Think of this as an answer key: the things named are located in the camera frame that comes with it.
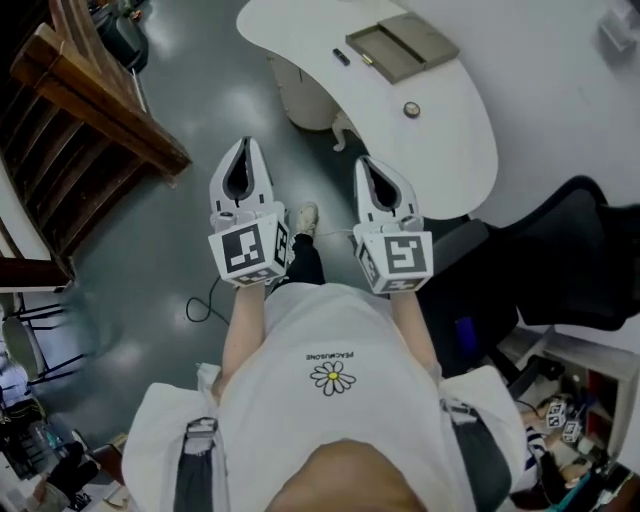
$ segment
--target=blue object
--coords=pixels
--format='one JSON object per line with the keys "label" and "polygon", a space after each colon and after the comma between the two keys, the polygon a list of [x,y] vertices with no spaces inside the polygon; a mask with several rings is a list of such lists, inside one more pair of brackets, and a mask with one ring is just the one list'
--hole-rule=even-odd
{"label": "blue object", "polygon": [[456,320],[456,335],[460,342],[462,354],[465,357],[473,357],[478,353],[478,339],[470,316]]}
{"label": "blue object", "polygon": [[586,485],[586,483],[589,481],[590,478],[591,478],[591,471],[589,471],[585,476],[582,477],[578,485],[576,485],[573,489],[571,489],[571,491],[564,497],[564,499],[558,505],[552,505],[551,508],[547,510],[551,512],[562,512],[563,510],[566,510],[566,508],[569,506],[569,503],[571,503],[571,500],[575,498],[576,494],[578,494],[580,489],[582,489]]}

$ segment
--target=curved desk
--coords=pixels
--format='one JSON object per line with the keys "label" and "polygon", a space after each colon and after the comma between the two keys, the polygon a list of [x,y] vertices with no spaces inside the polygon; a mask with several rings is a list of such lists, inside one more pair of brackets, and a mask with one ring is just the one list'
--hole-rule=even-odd
{"label": "curved desk", "polygon": [[[386,0],[251,0],[237,26],[245,39],[298,66],[333,97],[371,157],[412,183],[422,215],[457,217],[487,198],[498,171],[491,123],[466,70],[454,59],[391,85],[345,43],[347,34],[403,12]],[[407,101],[420,106],[417,119],[404,115]]]}

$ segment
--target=white sneaker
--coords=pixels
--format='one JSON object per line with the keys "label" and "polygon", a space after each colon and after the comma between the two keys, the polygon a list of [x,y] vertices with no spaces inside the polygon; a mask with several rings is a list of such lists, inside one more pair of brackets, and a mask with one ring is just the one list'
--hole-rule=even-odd
{"label": "white sneaker", "polygon": [[296,223],[296,235],[309,235],[313,238],[318,225],[318,205],[305,203],[300,208],[298,222]]}

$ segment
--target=daisy graphic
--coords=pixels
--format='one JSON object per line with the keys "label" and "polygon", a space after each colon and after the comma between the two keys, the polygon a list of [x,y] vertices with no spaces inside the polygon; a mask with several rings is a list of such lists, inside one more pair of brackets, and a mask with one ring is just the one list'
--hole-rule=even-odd
{"label": "daisy graphic", "polygon": [[317,387],[324,388],[325,396],[344,393],[344,390],[350,389],[351,384],[356,381],[355,377],[342,373],[343,367],[341,361],[336,361],[335,363],[326,362],[314,368],[311,378],[316,381]]}

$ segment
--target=marker cube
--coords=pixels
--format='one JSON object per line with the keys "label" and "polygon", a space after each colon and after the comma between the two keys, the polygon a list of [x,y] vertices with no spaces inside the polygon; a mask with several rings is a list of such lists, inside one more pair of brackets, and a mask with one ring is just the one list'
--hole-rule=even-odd
{"label": "marker cube", "polygon": [[429,232],[366,233],[356,257],[375,294],[415,292],[433,276]]}
{"label": "marker cube", "polygon": [[564,402],[552,402],[547,412],[547,427],[561,428],[567,421],[567,404]]}
{"label": "marker cube", "polygon": [[580,422],[578,421],[567,421],[564,426],[564,430],[562,431],[562,440],[565,443],[575,443],[580,436],[580,430],[582,427],[580,426]]}
{"label": "marker cube", "polygon": [[209,237],[220,277],[243,288],[285,275],[288,241],[289,228],[277,214]]}

